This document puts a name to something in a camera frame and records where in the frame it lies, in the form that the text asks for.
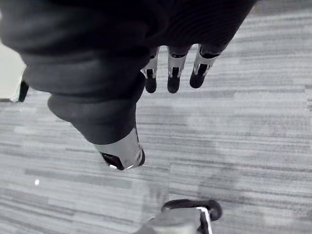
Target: dark fabric covering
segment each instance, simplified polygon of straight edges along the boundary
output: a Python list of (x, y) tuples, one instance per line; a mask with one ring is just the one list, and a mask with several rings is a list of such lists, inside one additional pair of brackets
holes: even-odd
[(204, 43), (223, 51), (254, 0), (1, 0), (0, 38), (51, 93), (51, 111), (92, 143), (125, 137), (149, 48)]

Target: striped carpet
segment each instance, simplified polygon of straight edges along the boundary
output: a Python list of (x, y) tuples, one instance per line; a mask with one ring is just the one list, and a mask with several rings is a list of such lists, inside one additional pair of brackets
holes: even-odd
[(0, 103), (0, 233), (124, 234), (169, 199), (214, 198), (215, 234), (312, 231), (312, 1), (261, 1), (202, 88), (169, 94), (167, 53), (137, 125), (143, 167), (112, 171), (31, 90)]

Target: gray carpet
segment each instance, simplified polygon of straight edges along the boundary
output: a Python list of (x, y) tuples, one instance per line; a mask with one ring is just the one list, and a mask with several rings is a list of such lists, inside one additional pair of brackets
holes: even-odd
[(143, 167), (112, 171), (31, 90), (0, 103), (0, 233), (124, 234), (176, 198), (215, 198), (215, 234), (312, 231), (312, 1), (261, 1), (203, 87), (144, 92)]

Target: white wall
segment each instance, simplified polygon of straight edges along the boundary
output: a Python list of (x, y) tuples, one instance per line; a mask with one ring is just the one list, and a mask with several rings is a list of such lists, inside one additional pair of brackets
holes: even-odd
[(0, 99), (16, 98), (24, 68), (20, 56), (0, 42)]

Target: black wheel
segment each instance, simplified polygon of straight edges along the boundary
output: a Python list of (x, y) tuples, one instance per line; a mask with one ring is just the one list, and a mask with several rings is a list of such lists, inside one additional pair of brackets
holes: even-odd
[(172, 77), (168, 77), (167, 89), (169, 93), (175, 94), (179, 90), (180, 86), (180, 77), (178, 77), (179, 68), (174, 67), (172, 69)]
[(204, 83), (204, 79), (205, 79), (205, 76), (203, 74), (205, 73), (206, 69), (207, 69), (207, 65), (201, 64), (199, 66), (197, 75), (194, 74), (194, 70), (193, 70), (191, 79), (190, 79), (190, 86), (192, 88), (197, 89), (202, 86), (202, 84)]
[(210, 219), (211, 221), (216, 221), (222, 216), (222, 208), (218, 202), (215, 200), (209, 200), (208, 206), (210, 208)]
[(156, 91), (156, 78), (153, 78), (153, 71), (152, 69), (148, 69), (146, 71), (147, 79), (145, 83), (145, 89), (148, 93), (152, 94)]

